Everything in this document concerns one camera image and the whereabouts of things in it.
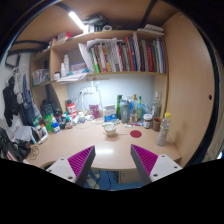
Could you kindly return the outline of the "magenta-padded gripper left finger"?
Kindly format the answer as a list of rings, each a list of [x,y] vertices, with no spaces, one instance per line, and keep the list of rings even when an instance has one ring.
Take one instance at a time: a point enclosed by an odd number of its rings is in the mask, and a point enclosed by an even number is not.
[[[83,187],[95,155],[95,146],[90,146],[69,158],[58,159],[47,172]]]

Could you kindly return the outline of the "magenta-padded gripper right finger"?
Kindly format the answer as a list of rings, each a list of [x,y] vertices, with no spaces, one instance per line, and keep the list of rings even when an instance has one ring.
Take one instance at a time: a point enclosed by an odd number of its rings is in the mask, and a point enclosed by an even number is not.
[[[167,155],[156,155],[134,144],[131,145],[131,156],[143,185],[181,170],[181,167]]]

